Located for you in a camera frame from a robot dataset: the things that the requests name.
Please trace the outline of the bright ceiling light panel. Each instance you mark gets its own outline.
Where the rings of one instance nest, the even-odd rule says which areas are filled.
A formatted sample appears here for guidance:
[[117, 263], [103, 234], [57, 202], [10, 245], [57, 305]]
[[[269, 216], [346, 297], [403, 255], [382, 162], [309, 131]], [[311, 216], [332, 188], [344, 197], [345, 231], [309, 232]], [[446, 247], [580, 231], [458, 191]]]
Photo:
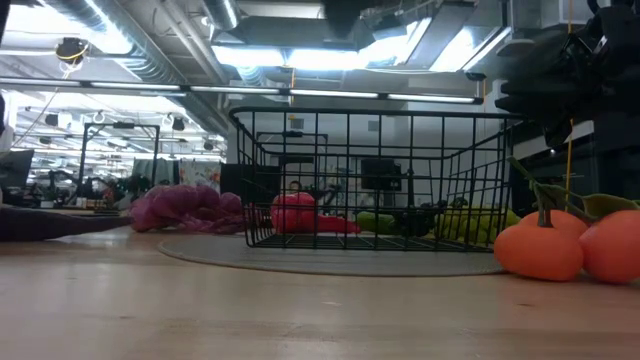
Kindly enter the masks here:
[[301, 70], [338, 71], [394, 66], [409, 56], [406, 46], [382, 41], [360, 51], [213, 46], [218, 61], [234, 67], [291, 67]]

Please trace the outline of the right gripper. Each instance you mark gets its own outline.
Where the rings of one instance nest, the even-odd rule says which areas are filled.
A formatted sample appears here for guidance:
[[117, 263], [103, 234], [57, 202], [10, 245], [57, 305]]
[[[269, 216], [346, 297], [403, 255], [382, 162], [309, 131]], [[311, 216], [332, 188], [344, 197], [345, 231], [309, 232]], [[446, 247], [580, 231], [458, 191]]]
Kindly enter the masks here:
[[640, 113], [640, 8], [592, 7], [592, 17], [554, 47], [543, 67], [525, 79], [504, 82], [498, 109], [542, 128], [546, 144], [570, 134], [572, 121], [607, 113]]

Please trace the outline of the dark purple eggplant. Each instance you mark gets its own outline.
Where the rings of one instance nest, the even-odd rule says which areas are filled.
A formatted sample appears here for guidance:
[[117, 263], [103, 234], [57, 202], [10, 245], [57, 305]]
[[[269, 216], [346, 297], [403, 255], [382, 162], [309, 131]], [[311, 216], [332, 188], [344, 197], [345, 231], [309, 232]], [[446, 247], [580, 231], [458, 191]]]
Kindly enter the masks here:
[[40, 210], [0, 207], [0, 243], [39, 242], [106, 231], [132, 223], [131, 217], [81, 217]]

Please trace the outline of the green cucumber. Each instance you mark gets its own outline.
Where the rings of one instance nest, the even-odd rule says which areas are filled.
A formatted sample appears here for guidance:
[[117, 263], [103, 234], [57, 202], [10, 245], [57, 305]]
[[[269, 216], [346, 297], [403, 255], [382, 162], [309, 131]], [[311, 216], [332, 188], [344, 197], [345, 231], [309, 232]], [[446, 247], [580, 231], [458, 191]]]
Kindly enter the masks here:
[[379, 235], [399, 234], [393, 215], [362, 211], [356, 215], [356, 223], [362, 231]]

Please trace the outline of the black round ceiling device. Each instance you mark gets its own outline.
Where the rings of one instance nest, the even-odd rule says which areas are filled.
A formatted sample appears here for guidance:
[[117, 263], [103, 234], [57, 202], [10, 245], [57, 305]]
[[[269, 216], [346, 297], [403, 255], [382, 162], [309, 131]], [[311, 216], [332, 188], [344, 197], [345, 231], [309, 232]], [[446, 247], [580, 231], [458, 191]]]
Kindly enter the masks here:
[[89, 43], [81, 38], [64, 37], [55, 48], [56, 57], [68, 65], [79, 65], [89, 50]]

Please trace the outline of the purple grape bunch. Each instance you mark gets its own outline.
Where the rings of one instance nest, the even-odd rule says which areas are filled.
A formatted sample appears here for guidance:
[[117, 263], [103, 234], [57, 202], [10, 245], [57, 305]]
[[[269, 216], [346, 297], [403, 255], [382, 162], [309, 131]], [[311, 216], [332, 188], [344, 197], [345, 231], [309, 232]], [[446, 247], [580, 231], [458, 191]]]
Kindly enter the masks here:
[[132, 203], [130, 215], [137, 232], [173, 227], [228, 235], [246, 230], [241, 198], [206, 185], [155, 186]]

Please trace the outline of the black metal rig frame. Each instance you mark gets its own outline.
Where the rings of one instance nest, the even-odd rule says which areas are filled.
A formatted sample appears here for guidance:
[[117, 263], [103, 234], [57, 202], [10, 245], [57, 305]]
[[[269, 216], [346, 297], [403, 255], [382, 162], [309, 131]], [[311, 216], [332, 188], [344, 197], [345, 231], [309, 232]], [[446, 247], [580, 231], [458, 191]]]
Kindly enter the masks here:
[[152, 157], [152, 173], [150, 185], [153, 186], [156, 182], [156, 174], [157, 174], [157, 160], [159, 155], [159, 140], [160, 140], [160, 126], [159, 125], [146, 125], [146, 124], [136, 124], [132, 122], [123, 122], [117, 121], [114, 123], [97, 123], [97, 122], [88, 122], [84, 124], [84, 131], [82, 135], [82, 147], [80, 152], [80, 167], [77, 179], [77, 188], [75, 196], [78, 198], [84, 197], [85, 190], [85, 182], [84, 182], [84, 167], [86, 162], [87, 155], [87, 145], [88, 142], [91, 141], [95, 136], [97, 136], [102, 129], [105, 127], [113, 127], [115, 129], [134, 129], [134, 128], [143, 128], [143, 129], [154, 129], [155, 134], [150, 137], [150, 139], [154, 143], [154, 151]]

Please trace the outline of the floral patterned panel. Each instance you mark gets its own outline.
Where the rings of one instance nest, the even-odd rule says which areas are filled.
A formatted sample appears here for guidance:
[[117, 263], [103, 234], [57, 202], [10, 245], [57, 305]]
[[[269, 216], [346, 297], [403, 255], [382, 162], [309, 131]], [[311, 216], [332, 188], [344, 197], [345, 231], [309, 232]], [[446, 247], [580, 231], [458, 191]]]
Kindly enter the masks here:
[[180, 184], [220, 190], [221, 163], [218, 161], [181, 160], [178, 171]]

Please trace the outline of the orange tangerine cluster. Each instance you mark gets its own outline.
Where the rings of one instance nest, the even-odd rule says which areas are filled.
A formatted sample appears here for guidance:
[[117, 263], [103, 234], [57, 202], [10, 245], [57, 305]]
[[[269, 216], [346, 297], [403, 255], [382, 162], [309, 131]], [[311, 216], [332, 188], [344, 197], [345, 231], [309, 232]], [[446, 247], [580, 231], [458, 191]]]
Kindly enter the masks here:
[[579, 195], [508, 161], [529, 181], [537, 211], [498, 234], [494, 256], [506, 271], [557, 282], [582, 271], [610, 284], [640, 279], [640, 201]]

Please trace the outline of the dark cabinet with white edge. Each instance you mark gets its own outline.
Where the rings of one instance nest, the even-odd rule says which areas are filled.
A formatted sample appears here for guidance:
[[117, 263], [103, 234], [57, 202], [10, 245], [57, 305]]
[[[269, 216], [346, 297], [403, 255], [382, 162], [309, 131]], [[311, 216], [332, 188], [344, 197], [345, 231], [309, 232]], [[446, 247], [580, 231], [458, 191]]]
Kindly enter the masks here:
[[555, 147], [539, 127], [522, 123], [512, 140], [513, 156], [543, 183], [640, 201], [640, 116], [579, 122]]

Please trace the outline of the black box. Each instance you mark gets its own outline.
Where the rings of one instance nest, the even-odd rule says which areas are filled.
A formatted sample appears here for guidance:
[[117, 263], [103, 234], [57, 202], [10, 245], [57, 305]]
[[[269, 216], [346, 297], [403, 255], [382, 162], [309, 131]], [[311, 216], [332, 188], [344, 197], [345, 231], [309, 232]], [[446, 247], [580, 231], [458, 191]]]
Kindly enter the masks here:
[[266, 206], [282, 190], [280, 168], [266, 165], [223, 164], [220, 191], [233, 193], [245, 206]]

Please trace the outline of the large dark monitor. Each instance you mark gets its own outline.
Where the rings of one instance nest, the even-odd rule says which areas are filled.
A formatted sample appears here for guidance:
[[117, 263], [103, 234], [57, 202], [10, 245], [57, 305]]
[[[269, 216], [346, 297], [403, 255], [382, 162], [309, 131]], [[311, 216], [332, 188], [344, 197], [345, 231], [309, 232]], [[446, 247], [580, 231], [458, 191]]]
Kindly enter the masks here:
[[33, 150], [0, 152], [0, 198], [4, 205], [26, 204], [24, 191], [33, 156]]

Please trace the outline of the long LED light bar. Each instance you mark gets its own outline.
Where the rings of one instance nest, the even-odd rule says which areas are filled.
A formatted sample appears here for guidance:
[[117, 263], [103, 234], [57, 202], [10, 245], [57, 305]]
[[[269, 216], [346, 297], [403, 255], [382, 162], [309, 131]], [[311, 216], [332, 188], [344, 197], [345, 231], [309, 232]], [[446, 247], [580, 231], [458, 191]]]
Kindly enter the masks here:
[[344, 99], [385, 100], [421, 103], [446, 103], [463, 105], [480, 105], [484, 103], [481, 97], [431, 95], [431, 94], [405, 94], [384, 92], [360, 92], [345, 90], [313, 90], [313, 89], [289, 89], [267, 87], [240, 87], [240, 86], [210, 86], [210, 85], [178, 85], [178, 84], [153, 84], [153, 83], [128, 83], [91, 80], [65, 80], [47, 78], [20, 78], [0, 76], [1, 89], [31, 89], [36, 91], [63, 90], [66, 92], [82, 93], [108, 93], [108, 92], [132, 92], [145, 96], [178, 96], [185, 97], [193, 94], [233, 94], [233, 95], [260, 95], [260, 96], [285, 96], [285, 97], [332, 97]]

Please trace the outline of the silver ceiling duct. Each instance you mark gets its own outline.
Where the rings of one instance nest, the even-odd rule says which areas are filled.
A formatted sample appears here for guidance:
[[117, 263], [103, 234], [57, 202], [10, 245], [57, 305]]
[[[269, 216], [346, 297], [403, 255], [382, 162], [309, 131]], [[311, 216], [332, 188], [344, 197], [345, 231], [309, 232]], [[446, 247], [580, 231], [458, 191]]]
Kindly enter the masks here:
[[241, 21], [241, 12], [235, 0], [202, 0], [205, 12], [218, 30], [229, 31]]

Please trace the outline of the small black monitor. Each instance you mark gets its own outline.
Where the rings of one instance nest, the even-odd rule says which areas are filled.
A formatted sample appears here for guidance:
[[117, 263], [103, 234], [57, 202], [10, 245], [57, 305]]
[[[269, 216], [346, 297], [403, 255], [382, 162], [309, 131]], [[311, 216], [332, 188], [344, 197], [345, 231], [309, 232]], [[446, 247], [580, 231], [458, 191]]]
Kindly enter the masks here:
[[363, 159], [361, 161], [361, 186], [366, 190], [400, 191], [401, 166], [393, 159]]

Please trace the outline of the green grape bunch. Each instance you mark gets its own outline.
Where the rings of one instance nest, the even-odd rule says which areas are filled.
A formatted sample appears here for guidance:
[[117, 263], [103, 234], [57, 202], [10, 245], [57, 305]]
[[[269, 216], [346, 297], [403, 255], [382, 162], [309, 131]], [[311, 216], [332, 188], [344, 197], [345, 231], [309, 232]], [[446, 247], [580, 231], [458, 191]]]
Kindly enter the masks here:
[[510, 208], [463, 205], [437, 215], [433, 233], [444, 240], [485, 246], [492, 245], [500, 232], [520, 221]]

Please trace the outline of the round grey placemat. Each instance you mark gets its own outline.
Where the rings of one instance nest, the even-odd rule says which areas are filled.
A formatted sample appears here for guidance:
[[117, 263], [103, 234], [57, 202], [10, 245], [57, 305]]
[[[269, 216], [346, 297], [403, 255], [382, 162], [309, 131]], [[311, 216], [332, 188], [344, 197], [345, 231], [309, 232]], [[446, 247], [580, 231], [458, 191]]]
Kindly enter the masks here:
[[194, 263], [313, 275], [453, 277], [503, 272], [487, 253], [251, 248], [238, 236], [170, 236], [158, 250]]

